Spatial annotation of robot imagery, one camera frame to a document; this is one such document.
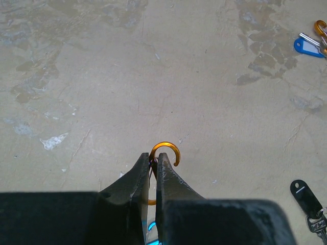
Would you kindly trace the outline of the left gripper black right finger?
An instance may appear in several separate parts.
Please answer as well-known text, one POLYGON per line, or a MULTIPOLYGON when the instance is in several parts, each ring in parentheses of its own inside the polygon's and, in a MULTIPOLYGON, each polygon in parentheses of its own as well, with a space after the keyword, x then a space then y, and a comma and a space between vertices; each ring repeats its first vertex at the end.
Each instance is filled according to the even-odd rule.
POLYGON ((296 244, 282 208, 270 200, 206 199, 185 181, 181 197, 156 208, 162 244, 296 244))

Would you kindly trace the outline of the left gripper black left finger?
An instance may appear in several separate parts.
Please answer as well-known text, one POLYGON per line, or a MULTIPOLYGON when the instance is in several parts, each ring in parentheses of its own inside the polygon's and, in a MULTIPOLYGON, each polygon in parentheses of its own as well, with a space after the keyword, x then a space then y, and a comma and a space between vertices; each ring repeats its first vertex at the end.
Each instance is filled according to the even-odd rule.
POLYGON ((1 244, 145 244, 149 155, 102 191, 1 193, 1 244))

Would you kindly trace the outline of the orange S carabiner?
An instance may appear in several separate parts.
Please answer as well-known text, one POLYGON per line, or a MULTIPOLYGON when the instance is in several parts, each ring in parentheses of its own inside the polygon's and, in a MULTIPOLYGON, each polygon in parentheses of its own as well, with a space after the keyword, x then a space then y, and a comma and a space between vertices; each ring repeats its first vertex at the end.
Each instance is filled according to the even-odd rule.
POLYGON ((314 30, 321 38, 320 51, 326 56, 326 22, 318 20, 314 23, 314 30))
POLYGON ((165 201, 181 197, 180 187, 184 180, 175 168, 181 160, 179 148, 168 141, 157 143, 149 153, 148 182, 149 189, 155 194, 148 198, 148 204, 162 208, 165 201))

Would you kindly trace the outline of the silver key with black tag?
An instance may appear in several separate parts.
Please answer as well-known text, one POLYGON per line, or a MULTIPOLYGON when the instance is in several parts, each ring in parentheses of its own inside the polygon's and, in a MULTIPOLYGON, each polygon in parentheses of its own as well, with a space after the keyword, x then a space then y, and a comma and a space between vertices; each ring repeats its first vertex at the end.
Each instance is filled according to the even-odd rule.
POLYGON ((296 202, 306 215, 306 222, 310 232, 315 233, 326 244, 326 216, 321 203, 310 187, 303 180, 294 180, 290 184, 290 191, 296 202))

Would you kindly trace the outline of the silver key with dark-blue tag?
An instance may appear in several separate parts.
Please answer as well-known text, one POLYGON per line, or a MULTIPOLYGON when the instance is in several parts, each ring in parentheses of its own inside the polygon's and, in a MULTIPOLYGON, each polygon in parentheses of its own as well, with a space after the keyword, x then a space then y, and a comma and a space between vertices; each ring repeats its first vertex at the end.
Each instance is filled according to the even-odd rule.
POLYGON ((294 49, 300 54, 306 54, 317 58, 326 58, 322 41, 311 38, 305 33, 300 33, 293 43, 294 49))

